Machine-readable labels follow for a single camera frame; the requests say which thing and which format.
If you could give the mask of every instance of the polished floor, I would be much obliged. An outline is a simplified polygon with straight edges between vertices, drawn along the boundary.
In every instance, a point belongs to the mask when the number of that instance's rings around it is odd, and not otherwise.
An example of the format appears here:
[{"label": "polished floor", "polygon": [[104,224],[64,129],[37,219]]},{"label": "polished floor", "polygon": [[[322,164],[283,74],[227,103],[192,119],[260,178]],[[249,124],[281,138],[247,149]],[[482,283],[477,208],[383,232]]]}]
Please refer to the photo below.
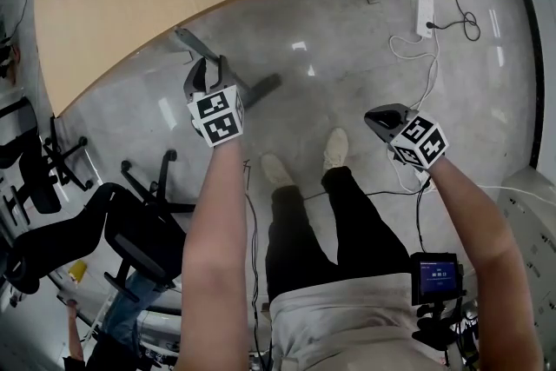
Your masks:
[{"label": "polished floor", "polygon": [[[454,0],[434,3],[437,23],[460,20]],[[2,0],[8,32],[23,4],[24,0]],[[466,40],[459,25],[439,32],[438,79],[422,109],[435,116],[447,134],[451,144],[447,156],[477,183],[496,186],[529,162],[535,117],[531,37],[522,0],[460,0],[460,4],[477,16],[480,40]],[[262,154],[276,153],[302,194],[317,194],[322,191],[322,151],[329,132],[340,126],[350,142],[346,164],[361,188],[402,190],[384,144],[365,125],[363,115],[386,103],[411,105],[425,92],[432,57],[402,60],[388,45],[393,35],[417,40],[414,12],[414,0],[370,5],[366,0],[239,0],[188,24],[214,52],[226,55],[246,82],[256,83],[270,73],[279,73],[283,81],[246,114],[242,138],[244,157],[252,168],[248,192],[259,225],[259,303],[267,298],[264,255],[273,191],[261,172]],[[36,52],[33,0],[17,39],[23,55],[18,86],[33,102],[46,136],[51,111]],[[436,52],[434,40],[415,45],[394,40],[393,45],[407,56]],[[170,165],[169,198],[194,202],[211,150],[189,122],[182,85],[191,66],[167,66],[135,76],[114,74],[64,113],[57,124],[64,140],[89,138],[87,153],[72,160],[79,175],[96,183],[126,185],[120,164],[129,159],[137,178],[148,186],[158,177],[165,150],[175,149],[178,160]],[[19,90],[9,92],[2,81],[0,94],[4,102]],[[417,189],[413,169],[400,165],[398,169],[404,185]],[[17,166],[3,173],[7,181],[1,192],[9,194],[7,185],[21,184]],[[58,191],[63,211],[57,215],[39,215],[26,203],[32,228],[75,215],[90,196],[71,185]],[[487,193],[497,195],[495,189]],[[373,202],[409,253],[419,250],[414,197],[380,195]],[[324,251],[334,260],[337,241],[327,198],[308,200],[307,209]],[[180,223],[187,228],[187,218],[180,218]],[[249,237],[253,224],[248,212]],[[466,274],[473,275],[436,193],[423,198],[421,227],[428,250],[457,253]],[[75,236],[78,240],[78,228]],[[89,269],[78,292],[100,302],[109,291],[103,273],[114,274],[119,257],[102,242],[86,260]],[[61,268],[61,277],[65,269]],[[250,298],[254,274],[249,258],[246,270]],[[180,295],[168,292],[157,304],[179,308]]]}]

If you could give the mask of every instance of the white shirt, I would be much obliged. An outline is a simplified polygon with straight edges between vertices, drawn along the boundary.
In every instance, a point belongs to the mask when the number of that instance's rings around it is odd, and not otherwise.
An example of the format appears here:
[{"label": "white shirt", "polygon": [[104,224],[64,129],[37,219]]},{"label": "white shirt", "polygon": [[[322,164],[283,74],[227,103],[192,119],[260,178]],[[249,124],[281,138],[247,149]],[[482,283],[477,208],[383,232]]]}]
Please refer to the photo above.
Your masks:
[{"label": "white shirt", "polygon": [[411,338],[415,311],[410,274],[279,295],[270,305],[275,370],[446,371],[444,353]]}]

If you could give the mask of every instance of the white shoe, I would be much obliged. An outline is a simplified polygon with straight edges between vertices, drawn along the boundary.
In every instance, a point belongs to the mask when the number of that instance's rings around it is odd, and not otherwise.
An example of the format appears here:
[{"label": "white shoe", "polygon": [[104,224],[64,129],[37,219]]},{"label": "white shoe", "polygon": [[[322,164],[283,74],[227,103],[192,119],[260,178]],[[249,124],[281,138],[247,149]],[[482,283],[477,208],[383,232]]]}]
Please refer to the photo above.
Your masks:
[{"label": "white shoe", "polygon": [[267,153],[261,158],[262,171],[267,179],[276,186],[280,187],[295,185],[294,180],[286,171],[284,164],[272,153]]},{"label": "white shoe", "polygon": [[348,156],[349,142],[348,135],[344,129],[334,129],[330,134],[327,142],[327,148],[324,150],[324,171],[328,171],[335,167],[341,167]]}]

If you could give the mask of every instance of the digital display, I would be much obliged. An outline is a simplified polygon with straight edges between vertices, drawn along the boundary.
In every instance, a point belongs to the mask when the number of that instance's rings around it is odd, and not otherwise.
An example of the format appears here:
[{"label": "digital display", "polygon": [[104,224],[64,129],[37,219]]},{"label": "digital display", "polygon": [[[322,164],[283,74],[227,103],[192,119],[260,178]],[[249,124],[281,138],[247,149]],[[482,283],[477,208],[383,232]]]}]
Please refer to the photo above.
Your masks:
[{"label": "digital display", "polygon": [[447,292],[457,288],[456,269],[453,262],[421,262],[420,292]]}]

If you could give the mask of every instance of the black pants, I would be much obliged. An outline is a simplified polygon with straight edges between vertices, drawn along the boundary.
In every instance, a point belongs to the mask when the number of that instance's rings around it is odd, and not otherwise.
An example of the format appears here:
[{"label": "black pants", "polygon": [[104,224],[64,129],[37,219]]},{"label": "black pants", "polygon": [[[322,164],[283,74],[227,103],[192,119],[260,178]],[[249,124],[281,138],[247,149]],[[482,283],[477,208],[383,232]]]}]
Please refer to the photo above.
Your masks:
[{"label": "black pants", "polygon": [[266,258],[268,298],[350,278],[410,272],[406,248],[381,220],[347,167],[322,178],[336,219],[338,264],[322,252],[296,186],[272,195],[273,223]]}]

